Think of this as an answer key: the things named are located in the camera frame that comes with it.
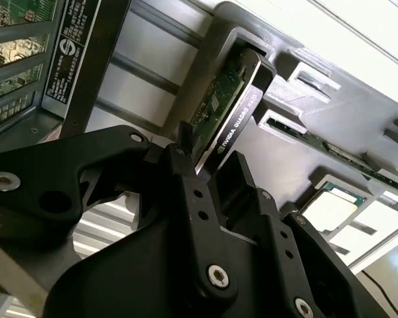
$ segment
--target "motherboard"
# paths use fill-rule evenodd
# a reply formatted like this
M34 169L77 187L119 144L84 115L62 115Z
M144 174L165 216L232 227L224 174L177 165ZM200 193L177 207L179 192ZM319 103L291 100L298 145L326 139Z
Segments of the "motherboard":
M229 66L225 66L213 79L204 101L190 121L195 134L193 150L195 160L211 141L244 83L243 78Z
M29 70L7 78L4 81L0 81L0 97L38 80L41 74L41 68L42 64L39 64Z
M0 0L0 27L49 21L56 0Z
M0 27L49 21L56 0L0 0ZM48 35L0 43L0 66L43 53Z

